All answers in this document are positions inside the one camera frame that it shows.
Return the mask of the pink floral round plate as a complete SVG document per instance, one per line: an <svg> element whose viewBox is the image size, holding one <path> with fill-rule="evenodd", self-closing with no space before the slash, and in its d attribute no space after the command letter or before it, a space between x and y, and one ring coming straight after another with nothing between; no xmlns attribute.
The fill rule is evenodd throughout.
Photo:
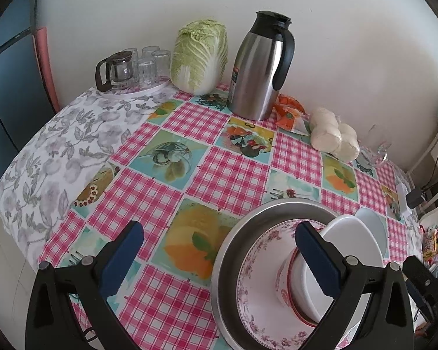
<svg viewBox="0 0 438 350"><path fill-rule="evenodd" d="M299 349L313 327L304 324L278 300L278 267L297 248L295 229L303 220L287 220L268 229L251 245L237 279L237 310L254 340L265 349Z"/></svg>

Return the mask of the white square bowl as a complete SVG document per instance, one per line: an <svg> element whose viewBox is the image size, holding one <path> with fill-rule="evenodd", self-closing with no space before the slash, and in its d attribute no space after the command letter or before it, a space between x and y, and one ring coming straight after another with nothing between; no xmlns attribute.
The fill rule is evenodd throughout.
<svg viewBox="0 0 438 350"><path fill-rule="evenodd" d="M318 232L324 240L333 243L341 255L353 255L368 266L384 265L377 241L357 217L339 216ZM300 310L314 322L322 319L333 301L322 292L301 254L297 255L293 265L291 292Z"/></svg>

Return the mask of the tall clear glass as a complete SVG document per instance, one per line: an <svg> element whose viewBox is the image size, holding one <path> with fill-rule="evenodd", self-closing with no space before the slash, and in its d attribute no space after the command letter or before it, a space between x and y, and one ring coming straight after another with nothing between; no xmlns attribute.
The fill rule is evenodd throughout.
<svg viewBox="0 0 438 350"><path fill-rule="evenodd" d="M379 167L388 159L388 149L392 145L392 139L384 127L374 124L365 136L363 145L369 165Z"/></svg>

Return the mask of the strawberry pattern bowl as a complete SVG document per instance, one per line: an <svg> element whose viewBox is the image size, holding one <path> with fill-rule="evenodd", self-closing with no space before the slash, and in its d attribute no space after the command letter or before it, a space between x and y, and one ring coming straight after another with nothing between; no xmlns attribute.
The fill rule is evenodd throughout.
<svg viewBox="0 0 438 350"><path fill-rule="evenodd" d="M297 248L292 250L278 267L274 281L274 290L278 300L287 311L291 312L293 316L299 318L307 326L314 328L317 326L317 323L297 306L291 293L291 271L298 252Z"/></svg>

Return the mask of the napa cabbage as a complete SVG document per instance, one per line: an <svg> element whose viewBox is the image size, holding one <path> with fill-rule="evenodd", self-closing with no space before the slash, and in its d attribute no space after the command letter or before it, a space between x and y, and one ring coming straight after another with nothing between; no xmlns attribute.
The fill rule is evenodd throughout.
<svg viewBox="0 0 438 350"><path fill-rule="evenodd" d="M226 26L197 20L179 29L171 59L170 78L177 89L194 96L212 92L228 62Z"/></svg>

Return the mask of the clear drinking glass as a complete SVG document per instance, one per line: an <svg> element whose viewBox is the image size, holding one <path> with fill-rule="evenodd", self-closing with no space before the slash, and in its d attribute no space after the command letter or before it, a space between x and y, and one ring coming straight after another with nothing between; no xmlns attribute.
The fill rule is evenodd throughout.
<svg viewBox="0 0 438 350"><path fill-rule="evenodd" d="M154 86L157 83L157 64L153 57L143 57L137 61L138 85L142 88Z"/></svg>
<svg viewBox="0 0 438 350"><path fill-rule="evenodd" d="M171 52L168 50L156 50L152 53L157 68L157 81L170 78Z"/></svg>

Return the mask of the stainless steel thermos jug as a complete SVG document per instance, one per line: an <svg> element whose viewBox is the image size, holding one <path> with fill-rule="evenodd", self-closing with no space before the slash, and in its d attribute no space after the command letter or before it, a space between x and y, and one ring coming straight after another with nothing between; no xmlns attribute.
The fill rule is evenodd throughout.
<svg viewBox="0 0 438 350"><path fill-rule="evenodd" d="M232 68L227 106L235 115L251 121L270 117L293 61L290 25L291 18L281 13L256 13Z"/></svg>

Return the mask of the white round tray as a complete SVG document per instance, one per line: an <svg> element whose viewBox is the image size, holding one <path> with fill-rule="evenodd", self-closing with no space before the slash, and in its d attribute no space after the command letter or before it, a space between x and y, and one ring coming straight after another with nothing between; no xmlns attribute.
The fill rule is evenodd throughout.
<svg viewBox="0 0 438 350"><path fill-rule="evenodd" d="M171 84L171 80L167 77L161 77L151 85L134 85L128 89L110 90L108 92L99 91L100 96L106 98L122 99L122 98L134 98L152 96L158 93L161 89Z"/></svg>

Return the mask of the grey floral tablecloth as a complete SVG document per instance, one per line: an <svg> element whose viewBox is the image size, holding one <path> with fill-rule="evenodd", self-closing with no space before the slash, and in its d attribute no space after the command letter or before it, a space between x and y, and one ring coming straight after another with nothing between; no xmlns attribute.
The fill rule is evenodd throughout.
<svg viewBox="0 0 438 350"><path fill-rule="evenodd" d="M160 105L167 85L143 97L103 97L91 88L21 149L0 179L0 217L32 268L71 204Z"/></svg>

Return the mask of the bag of steamed buns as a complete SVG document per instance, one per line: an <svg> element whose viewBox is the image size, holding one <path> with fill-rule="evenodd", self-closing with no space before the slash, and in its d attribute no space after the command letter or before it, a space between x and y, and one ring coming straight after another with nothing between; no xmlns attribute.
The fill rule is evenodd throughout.
<svg viewBox="0 0 438 350"><path fill-rule="evenodd" d="M340 122L338 116L326 108L317 108L310 116L311 146L350 163L360 154L358 135L353 127Z"/></svg>

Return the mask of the colourful snack packets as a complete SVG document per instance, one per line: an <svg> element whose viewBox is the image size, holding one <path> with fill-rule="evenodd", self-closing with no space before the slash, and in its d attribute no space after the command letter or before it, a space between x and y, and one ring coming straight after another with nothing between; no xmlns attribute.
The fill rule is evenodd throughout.
<svg viewBox="0 0 438 350"><path fill-rule="evenodd" d="M438 225L432 225L423 232L423 261L427 265L438 262Z"/></svg>

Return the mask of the light blue bowl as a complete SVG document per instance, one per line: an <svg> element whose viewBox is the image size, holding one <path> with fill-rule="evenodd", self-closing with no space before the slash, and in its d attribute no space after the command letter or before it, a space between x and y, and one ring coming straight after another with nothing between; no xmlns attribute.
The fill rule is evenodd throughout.
<svg viewBox="0 0 438 350"><path fill-rule="evenodd" d="M366 207L360 207L355 213L355 216L370 230L380 248L383 258L387 259L389 252L386 220L375 211Z"/></svg>

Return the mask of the stainless steel round pan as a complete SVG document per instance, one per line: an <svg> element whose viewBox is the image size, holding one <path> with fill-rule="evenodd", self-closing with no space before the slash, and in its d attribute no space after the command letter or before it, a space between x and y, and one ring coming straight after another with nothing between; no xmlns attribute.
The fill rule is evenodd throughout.
<svg viewBox="0 0 438 350"><path fill-rule="evenodd" d="M319 202L284 198L260 205L232 228L216 256L210 285L213 318L230 348L264 348L243 326L236 303L238 274L251 245L265 231L284 221L306 219L326 225L336 217L333 210Z"/></svg>

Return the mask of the white shelf cabinet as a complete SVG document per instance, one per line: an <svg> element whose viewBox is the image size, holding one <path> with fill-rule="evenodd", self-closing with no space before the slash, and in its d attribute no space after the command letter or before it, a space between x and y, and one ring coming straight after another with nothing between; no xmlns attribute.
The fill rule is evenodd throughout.
<svg viewBox="0 0 438 350"><path fill-rule="evenodd" d="M438 132L408 169L407 177L413 186L423 189L425 201L416 208L421 217L438 205Z"/></svg>

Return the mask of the dark blue refrigerator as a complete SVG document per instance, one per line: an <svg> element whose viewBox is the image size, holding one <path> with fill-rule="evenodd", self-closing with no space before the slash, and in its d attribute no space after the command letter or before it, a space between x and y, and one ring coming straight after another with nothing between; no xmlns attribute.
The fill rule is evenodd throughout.
<svg viewBox="0 0 438 350"><path fill-rule="evenodd" d="M0 178L55 115L35 43L37 0L11 0L0 17Z"/></svg>

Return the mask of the black power adapter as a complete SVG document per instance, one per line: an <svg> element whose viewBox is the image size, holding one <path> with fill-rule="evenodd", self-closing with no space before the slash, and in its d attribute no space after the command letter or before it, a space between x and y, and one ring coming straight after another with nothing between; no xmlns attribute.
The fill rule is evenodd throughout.
<svg viewBox="0 0 438 350"><path fill-rule="evenodd" d="M408 208L414 209L425 201L425 195L421 188L414 188L406 195Z"/></svg>

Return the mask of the orange snack packet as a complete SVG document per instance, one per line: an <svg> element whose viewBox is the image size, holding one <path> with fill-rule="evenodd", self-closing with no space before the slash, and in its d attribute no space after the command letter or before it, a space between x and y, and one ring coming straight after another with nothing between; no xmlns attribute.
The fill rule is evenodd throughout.
<svg viewBox="0 0 438 350"><path fill-rule="evenodd" d="M280 93L274 103L276 126L284 131L309 135L309 116L294 97Z"/></svg>

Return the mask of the pink checkered tablecloth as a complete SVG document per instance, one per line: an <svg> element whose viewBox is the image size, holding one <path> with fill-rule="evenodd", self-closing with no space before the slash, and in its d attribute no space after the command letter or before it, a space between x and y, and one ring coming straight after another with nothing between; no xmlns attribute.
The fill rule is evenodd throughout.
<svg viewBox="0 0 438 350"><path fill-rule="evenodd" d="M139 221L144 244L110 304L142 349L225 348L209 303L213 260L232 226L262 203L303 197L339 214L366 207L388 232L387 259L421 251L417 216L399 212L404 177L395 166L344 164L273 118L235 116L226 97L224 86L207 97L171 92L120 141L97 131L86 111L75 114L77 158L91 158L96 143L111 156L78 196L58 201L65 218L42 259L75 264Z"/></svg>

